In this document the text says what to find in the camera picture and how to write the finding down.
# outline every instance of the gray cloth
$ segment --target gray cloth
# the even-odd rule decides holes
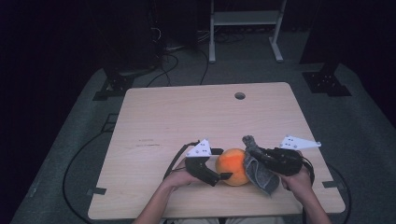
[[[246,145],[244,166],[249,180],[264,193],[271,195],[279,186],[279,177],[264,167],[264,165],[250,156],[251,151],[257,150],[261,153],[259,146],[253,136],[246,135],[242,138]]]

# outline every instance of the orange fruit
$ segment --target orange fruit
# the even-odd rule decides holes
[[[227,180],[223,180],[230,186],[241,186],[248,182],[244,167],[245,150],[230,148],[225,150],[216,159],[216,171],[220,173],[233,173]]]

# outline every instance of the white metal stand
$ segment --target white metal stand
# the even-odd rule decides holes
[[[274,35],[269,38],[271,48],[276,57],[276,61],[283,62],[283,57],[280,54],[277,46],[277,37],[285,12],[287,0],[282,0],[280,10],[267,11],[230,11],[230,12],[215,12],[214,0],[211,1],[210,6],[210,42],[209,42],[209,62],[216,62],[215,52],[215,26],[217,25],[264,25],[274,24]]]

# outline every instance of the light wood surface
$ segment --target light wood surface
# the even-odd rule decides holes
[[[237,92],[244,100],[234,97]],[[278,147],[286,134],[312,135],[287,83],[254,83],[128,90],[89,210],[92,219],[139,215],[181,147],[207,138],[212,147],[245,149],[244,135],[260,147]],[[328,213],[344,211],[337,188],[318,148],[305,149],[314,165],[314,191]],[[206,165],[215,170],[213,156]],[[259,217],[300,214],[301,205],[281,185],[267,196],[252,184],[230,187],[191,184],[175,191],[165,217]]]

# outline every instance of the orange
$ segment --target orange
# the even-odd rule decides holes
[[[216,159],[216,171],[220,173],[233,173],[228,180],[223,180],[230,186],[241,186],[248,182],[244,167],[245,150],[230,148],[225,150]]]

